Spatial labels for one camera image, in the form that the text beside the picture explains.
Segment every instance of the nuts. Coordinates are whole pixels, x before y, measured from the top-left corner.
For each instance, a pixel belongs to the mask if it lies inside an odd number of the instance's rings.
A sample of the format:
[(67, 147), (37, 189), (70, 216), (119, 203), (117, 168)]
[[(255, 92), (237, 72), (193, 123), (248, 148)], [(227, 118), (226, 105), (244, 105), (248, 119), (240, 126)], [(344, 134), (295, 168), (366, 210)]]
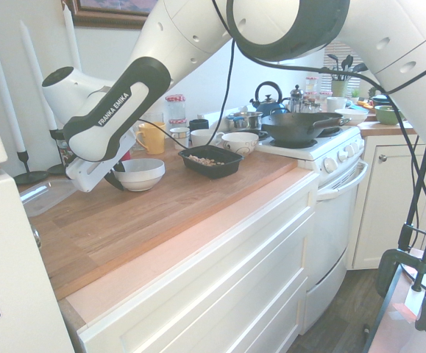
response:
[(215, 160), (209, 160), (208, 158), (199, 158), (197, 156), (193, 156), (192, 154), (188, 156), (188, 159), (194, 160), (199, 164), (206, 165), (207, 167), (212, 167), (213, 165), (224, 165), (223, 162), (216, 162)]

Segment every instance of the white stove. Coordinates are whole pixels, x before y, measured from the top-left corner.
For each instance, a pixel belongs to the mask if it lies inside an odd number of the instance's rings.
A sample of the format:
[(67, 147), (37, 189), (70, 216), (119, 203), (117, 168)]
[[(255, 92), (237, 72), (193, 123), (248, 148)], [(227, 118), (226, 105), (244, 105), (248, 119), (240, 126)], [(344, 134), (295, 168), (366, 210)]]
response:
[(314, 231), (308, 236), (305, 267), (310, 290), (306, 294), (304, 334), (331, 303), (347, 272), (347, 246), (355, 208), (356, 187), (368, 165), (360, 159), (365, 147), (359, 128), (342, 127), (338, 135), (316, 138), (303, 149), (259, 142), (257, 151), (298, 159), (298, 166), (319, 174)]
[(298, 160), (298, 166), (320, 174), (319, 185), (341, 176), (359, 160), (365, 141), (356, 126), (344, 126), (335, 136), (316, 138), (316, 144), (302, 149), (273, 146), (273, 138), (257, 145), (257, 151), (278, 154)]

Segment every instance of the stove knob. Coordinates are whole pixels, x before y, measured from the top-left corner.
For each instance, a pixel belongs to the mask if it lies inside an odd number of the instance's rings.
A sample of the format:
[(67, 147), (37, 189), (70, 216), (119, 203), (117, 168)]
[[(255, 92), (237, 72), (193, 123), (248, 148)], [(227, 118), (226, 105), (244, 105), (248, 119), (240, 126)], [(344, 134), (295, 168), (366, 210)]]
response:
[(348, 152), (348, 157), (353, 157), (355, 155), (355, 150), (352, 145), (348, 145), (345, 147), (345, 152)]
[(364, 149), (365, 148), (365, 140), (359, 140), (358, 141), (358, 147), (360, 147), (360, 149)]
[(347, 151), (338, 151), (338, 160), (341, 162), (345, 162), (348, 159)]
[(360, 151), (360, 146), (356, 143), (356, 142), (352, 142), (351, 147), (353, 147), (353, 151), (355, 151), (355, 154), (358, 153), (358, 151)]
[(333, 158), (328, 157), (324, 160), (324, 169), (327, 173), (330, 174), (336, 171), (337, 168), (338, 168), (337, 162)]

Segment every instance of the white wall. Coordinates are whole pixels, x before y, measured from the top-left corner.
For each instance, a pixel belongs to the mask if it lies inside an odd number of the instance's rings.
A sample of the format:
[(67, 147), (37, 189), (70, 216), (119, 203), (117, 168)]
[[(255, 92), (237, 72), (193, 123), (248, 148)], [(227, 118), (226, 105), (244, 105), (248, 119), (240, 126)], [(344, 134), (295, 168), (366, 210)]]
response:
[[(0, 0), (1, 64), (29, 152), (29, 167), (32, 170), (46, 170), (59, 163), (59, 157), (55, 143), (49, 136), (37, 86), (24, 52), (20, 20), (29, 29), (41, 71), (47, 76), (61, 66), (71, 65), (61, 3), (59, 0)], [(1, 166), (13, 176), (23, 173), (24, 167), (16, 157), (1, 96), (0, 136), (8, 155), (8, 161)]]
[[(1, 63), (29, 152), (29, 167), (32, 170), (46, 170), (59, 163), (58, 154), (54, 141), (49, 137), (38, 86), (32, 77), (21, 42), (20, 20), (23, 20), (30, 31), (44, 77), (60, 67), (72, 65), (60, 0), (0, 0)], [(94, 77), (116, 79), (127, 66), (138, 36), (137, 30), (76, 27), (82, 70)], [(322, 55), (319, 52), (298, 59), (296, 64), (321, 67)], [(221, 109), (229, 61), (230, 43), (167, 93), (185, 95), (189, 119), (196, 118), (197, 114)], [(296, 84), (304, 86), (306, 76), (304, 72), (264, 68), (248, 61), (236, 50), (226, 108), (248, 104), (254, 97), (255, 88), (263, 81), (276, 82), (283, 95), (289, 96)], [(261, 100), (265, 99), (265, 94), (277, 97), (272, 88), (260, 91)], [(150, 111), (162, 111), (168, 118), (163, 98)], [(9, 156), (9, 160), (1, 166), (12, 176), (23, 173), (24, 168), (16, 157), (1, 98), (0, 135)]]

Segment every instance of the candle holder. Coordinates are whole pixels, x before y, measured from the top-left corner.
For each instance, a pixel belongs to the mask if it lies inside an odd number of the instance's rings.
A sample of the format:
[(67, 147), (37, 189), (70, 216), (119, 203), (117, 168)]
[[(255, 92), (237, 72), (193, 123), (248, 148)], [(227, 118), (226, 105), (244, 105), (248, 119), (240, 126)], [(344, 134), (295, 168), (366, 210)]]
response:
[(16, 154), (18, 155), (18, 159), (24, 164), (24, 167), (26, 169), (26, 173), (17, 175), (13, 178), (16, 182), (16, 185), (35, 184), (36, 182), (40, 182), (41, 180), (44, 180), (48, 177), (47, 171), (29, 171), (28, 151), (16, 152)]
[(60, 164), (53, 165), (51, 168), (48, 169), (48, 173), (52, 175), (65, 175), (65, 166), (63, 162), (63, 156), (61, 155), (59, 145), (57, 144), (57, 137), (58, 137), (57, 132), (59, 131), (61, 130), (49, 130), (49, 134), (51, 134), (51, 138), (56, 143), (57, 153), (59, 154), (59, 158), (60, 158)]

